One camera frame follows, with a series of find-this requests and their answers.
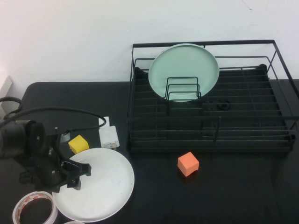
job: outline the black table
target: black table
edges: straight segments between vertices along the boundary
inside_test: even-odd
[[[129,202],[101,223],[298,223],[299,148],[285,155],[198,154],[199,172],[182,178],[178,154],[133,154],[127,146],[127,82],[35,83],[28,87],[24,110],[63,106],[88,110],[110,117],[117,128],[118,151],[131,162],[135,188]],[[54,128],[85,127],[98,119],[77,113],[43,112],[26,117],[43,122],[46,133]],[[90,147],[100,147],[98,130],[81,134]],[[61,150],[70,157],[67,144]],[[0,162],[0,223],[12,223],[15,204],[32,185],[18,183],[23,168],[14,160]],[[61,223],[69,219],[59,215]]]

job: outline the dish rack frame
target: dish rack frame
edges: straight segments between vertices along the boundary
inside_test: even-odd
[[[263,58],[269,62],[269,66],[261,64],[222,67],[220,77],[211,90],[213,92],[203,97],[197,77],[169,77],[165,96],[160,97],[151,89],[148,82],[149,69],[139,68],[136,65],[138,61],[155,58],[135,58],[134,52],[136,49],[165,48],[182,43],[196,44],[204,48],[220,45],[271,44],[275,51],[272,57],[264,55],[215,56],[216,59]],[[130,152],[289,152],[296,139],[299,114],[294,113],[285,94],[285,88],[282,87],[282,81],[274,70],[273,61],[276,57],[280,60],[287,76],[288,86],[292,89],[296,99],[299,99],[299,91],[274,40],[133,44],[127,111]],[[274,80],[268,77],[270,69],[274,74]],[[193,82],[172,84],[172,79],[188,79]],[[227,79],[237,82],[221,81]],[[196,99],[169,100],[172,93],[177,93],[177,91],[170,90],[172,85],[195,86],[196,89],[189,93],[196,93]],[[282,113],[281,105],[287,107],[288,111]]]

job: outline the plate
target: plate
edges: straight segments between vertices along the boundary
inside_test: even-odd
[[[96,222],[118,212],[130,198],[134,187],[134,172],[120,153],[106,148],[92,148],[71,157],[89,163],[91,176],[81,176],[81,190],[60,188],[53,200],[66,217],[83,222]]]
[[[149,84],[153,91],[163,98],[181,102],[197,99],[198,85],[201,95],[207,94],[218,77],[219,66],[215,57],[195,44],[183,43],[168,48],[149,69]]]

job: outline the mint green plate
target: mint green plate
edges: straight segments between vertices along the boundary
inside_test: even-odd
[[[214,87],[218,77],[219,66],[215,57],[195,44],[183,43],[168,48],[154,60],[149,69],[149,84],[155,93],[180,102],[198,98],[197,83],[204,96]]]

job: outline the red and white tape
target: red and white tape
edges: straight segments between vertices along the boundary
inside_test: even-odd
[[[15,206],[14,211],[13,211],[13,222],[14,224],[21,224],[20,223],[20,217],[21,217],[21,212],[23,208],[28,204],[29,202],[39,199],[39,198],[46,198],[51,201],[52,203],[52,212],[49,216],[49,218],[43,223],[43,224],[53,224],[57,218],[58,214],[58,209],[55,206],[53,202],[52,195],[50,195],[47,192],[44,191],[35,191],[30,194],[27,194],[24,196]]]

